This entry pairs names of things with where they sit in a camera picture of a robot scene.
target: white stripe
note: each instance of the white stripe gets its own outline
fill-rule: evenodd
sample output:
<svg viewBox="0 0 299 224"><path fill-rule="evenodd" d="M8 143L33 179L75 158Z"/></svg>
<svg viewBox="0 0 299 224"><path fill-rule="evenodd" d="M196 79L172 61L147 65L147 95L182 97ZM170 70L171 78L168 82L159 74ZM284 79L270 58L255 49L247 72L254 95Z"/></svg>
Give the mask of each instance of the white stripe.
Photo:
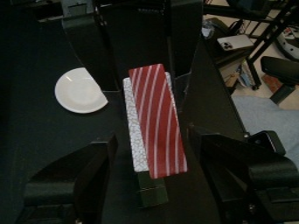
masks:
<svg viewBox="0 0 299 224"><path fill-rule="evenodd" d="M155 121L155 133L154 133L154 176L158 177L158 167L156 167L156 145L158 145L158 131L159 131L159 123L160 123L160 114L162 114L162 106L163 106L163 101L164 101L164 90L166 90L166 81L163 82L163 90L162 90L162 95L160 95L160 100L159 100L159 107L158 107L158 117Z"/></svg>
<svg viewBox="0 0 299 224"><path fill-rule="evenodd" d="M170 135L171 135L171 128L172 128L172 103L170 105L168 111L168 121L167 121L167 134L166 134L166 173L170 176Z"/></svg>
<svg viewBox="0 0 299 224"><path fill-rule="evenodd" d="M136 83L136 68L134 69L134 74L132 74L132 78L131 78L131 83L132 83L132 85L135 85L135 83Z"/></svg>
<svg viewBox="0 0 299 224"><path fill-rule="evenodd" d="M154 105L155 83L156 83L156 77L158 77L159 69L160 69L160 64L158 65L156 70L155 70L155 74L154 74L154 84L152 84L152 88L151 88L150 102L148 102L148 109L147 109L146 135L144 135L144 144L146 144L146 147L148 147L150 121L151 121L152 105Z"/></svg>
<svg viewBox="0 0 299 224"><path fill-rule="evenodd" d="M180 171L180 158L179 158L179 127L176 127L175 131L175 173L179 173Z"/></svg>
<svg viewBox="0 0 299 224"><path fill-rule="evenodd" d="M143 68L140 67L140 70L139 70L139 74L138 74L138 77L136 77L136 84L134 84L134 87L135 87L135 100L138 99L138 90L139 90L139 83L140 83L140 77L142 77L142 72L143 72Z"/></svg>
<svg viewBox="0 0 299 224"><path fill-rule="evenodd" d="M147 71L147 76L146 76L146 80L144 80L144 89L143 89L143 93L142 93L142 102L140 102L140 108L139 108L139 112L138 115L142 119L143 117L143 112L144 112L144 104L146 104L146 91L147 91L147 87L148 87L148 80L150 80L150 74L152 71L152 66L148 67L148 71Z"/></svg>

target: desk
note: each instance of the desk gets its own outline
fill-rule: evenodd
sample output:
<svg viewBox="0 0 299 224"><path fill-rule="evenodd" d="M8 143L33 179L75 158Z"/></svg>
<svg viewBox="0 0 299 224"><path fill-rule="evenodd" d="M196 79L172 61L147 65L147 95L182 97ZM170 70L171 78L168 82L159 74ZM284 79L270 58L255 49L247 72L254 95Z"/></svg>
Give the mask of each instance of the desk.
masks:
<svg viewBox="0 0 299 224"><path fill-rule="evenodd" d="M188 144L190 172L164 179L170 203L144 210L138 208L122 93L106 92L108 105L95 113L80 115L67 111L56 102L53 87L60 76L80 67L80 63L65 39L61 23L39 24L28 14L11 9L1 17L9 27L1 35L7 59L7 64L1 65L1 81L5 83L1 84L5 89L5 97L1 98L5 103L1 120L5 135L0 155L1 222L15 222L23 208L28 178L49 162L97 137L115 132L119 149L107 189L103 223L220 223L211 190ZM180 123L184 142L190 123L228 137L243 138L239 116L202 41Z"/></svg>

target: black metal frame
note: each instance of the black metal frame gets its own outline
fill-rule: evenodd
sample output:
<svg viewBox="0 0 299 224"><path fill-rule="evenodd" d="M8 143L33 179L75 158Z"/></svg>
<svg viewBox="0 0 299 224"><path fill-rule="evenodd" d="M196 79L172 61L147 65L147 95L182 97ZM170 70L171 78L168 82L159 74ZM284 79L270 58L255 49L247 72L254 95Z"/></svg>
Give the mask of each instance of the black metal frame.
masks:
<svg viewBox="0 0 299 224"><path fill-rule="evenodd" d="M223 223L298 221L299 173L292 161L195 126L190 139Z"/></svg>
<svg viewBox="0 0 299 224"><path fill-rule="evenodd" d="M292 21L295 21L295 17L299 13L298 1L295 0L288 1L284 8L280 10L279 14L276 15L274 19L252 17L250 15L246 15L244 13L235 11L228 6L218 6L218 5L210 5L210 4L204 5L203 13L223 16L223 17L230 17L230 18L242 18L250 21L258 21L256 27L254 28L252 32L248 34L248 36L252 39L256 39L256 41L255 41L254 47L247 52L247 55L248 55L247 65L248 65L250 72L255 82L252 89L258 90L259 86L262 85L262 82L258 77L258 71L255 69L254 63L256 62L262 53L266 51L266 49L276 40L284 28L290 25ZM260 34L260 36L255 36L254 32L262 23L268 23L268 26L266 30L263 31L263 33Z"/></svg>

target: red striped tie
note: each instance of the red striped tie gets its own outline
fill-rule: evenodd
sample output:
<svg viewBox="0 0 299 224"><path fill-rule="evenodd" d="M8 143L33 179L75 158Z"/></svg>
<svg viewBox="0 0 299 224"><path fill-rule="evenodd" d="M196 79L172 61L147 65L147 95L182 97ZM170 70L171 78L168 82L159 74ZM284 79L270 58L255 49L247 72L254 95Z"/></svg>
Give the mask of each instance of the red striped tie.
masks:
<svg viewBox="0 0 299 224"><path fill-rule="evenodd" d="M187 172L182 133L164 66L144 66L128 72L151 178Z"/></svg>

